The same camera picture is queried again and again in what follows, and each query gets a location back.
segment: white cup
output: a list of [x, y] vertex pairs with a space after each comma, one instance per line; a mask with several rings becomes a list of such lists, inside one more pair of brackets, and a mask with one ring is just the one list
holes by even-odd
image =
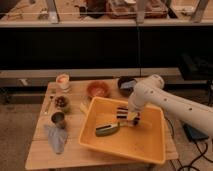
[[70, 90], [70, 76], [67, 74], [61, 74], [57, 76], [56, 83], [59, 85], [63, 92], [68, 92]]

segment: small bowl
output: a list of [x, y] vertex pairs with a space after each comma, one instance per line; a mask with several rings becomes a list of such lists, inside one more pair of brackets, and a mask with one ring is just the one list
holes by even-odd
[[69, 113], [70, 111], [70, 100], [66, 96], [58, 96], [55, 98], [55, 108], [61, 110], [63, 113]]
[[130, 96], [136, 83], [137, 81], [134, 78], [128, 76], [120, 77], [117, 82], [119, 92], [123, 96]]
[[89, 97], [107, 97], [109, 96], [109, 86], [104, 81], [92, 81], [87, 86], [87, 94]]

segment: small cup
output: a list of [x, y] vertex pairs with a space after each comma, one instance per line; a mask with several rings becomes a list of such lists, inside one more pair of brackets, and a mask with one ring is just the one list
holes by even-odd
[[63, 112], [56, 112], [51, 117], [52, 122], [56, 127], [64, 129], [66, 127], [65, 116]]
[[55, 107], [61, 110], [64, 114], [70, 111], [70, 100], [65, 96], [58, 96], [55, 98]]
[[137, 81], [129, 76], [120, 77], [117, 82], [119, 92], [125, 97], [130, 96], [136, 83]]
[[68, 92], [70, 90], [70, 76], [67, 74], [61, 74], [57, 76], [56, 83], [61, 88], [62, 92]]

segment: gray floor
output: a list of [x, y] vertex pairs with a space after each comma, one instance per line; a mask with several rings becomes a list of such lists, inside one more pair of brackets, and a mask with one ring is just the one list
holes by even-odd
[[[207, 102], [206, 91], [200, 89], [170, 90], [171, 93], [193, 99], [198, 102]], [[27, 158], [30, 141], [32, 139], [38, 114], [41, 108], [44, 92], [14, 94], [10, 104], [0, 104], [0, 170], [1, 171], [25, 171], [24, 165]], [[196, 146], [189, 143], [182, 129], [182, 122], [174, 118], [172, 114], [165, 115], [169, 118], [175, 128], [174, 141], [179, 152], [180, 161], [183, 165], [189, 164], [192, 159], [199, 155]], [[206, 156], [213, 159], [213, 148], [211, 140], [207, 141], [209, 150]], [[180, 167], [177, 161], [173, 161], [176, 169]], [[143, 165], [116, 165], [89, 168], [64, 169], [70, 171], [141, 171]], [[213, 164], [203, 158], [193, 166], [202, 171], [213, 170]], [[170, 162], [163, 166], [157, 166], [156, 171], [172, 171]]]

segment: bowl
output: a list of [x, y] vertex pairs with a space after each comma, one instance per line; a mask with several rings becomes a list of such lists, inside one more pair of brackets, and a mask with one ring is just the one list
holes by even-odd
[[107, 97], [109, 96], [109, 86], [104, 81], [92, 81], [87, 86], [87, 94], [89, 97]]
[[52, 122], [56, 127], [64, 129], [66, 127], [65, 116], [63, 112], [56, 112], [51, 116]]
[[134, 78], [123, 76], [118, 79], [117, 85], [119, 92], [123, 96], [129, 96], [133, 92], [133, 88], [137, 81]]
[[61, 110], [64, 113], [69, 113], [70, 111], [70, 100], [65, 96], [58, 96], [55, 98], [55, 108]]

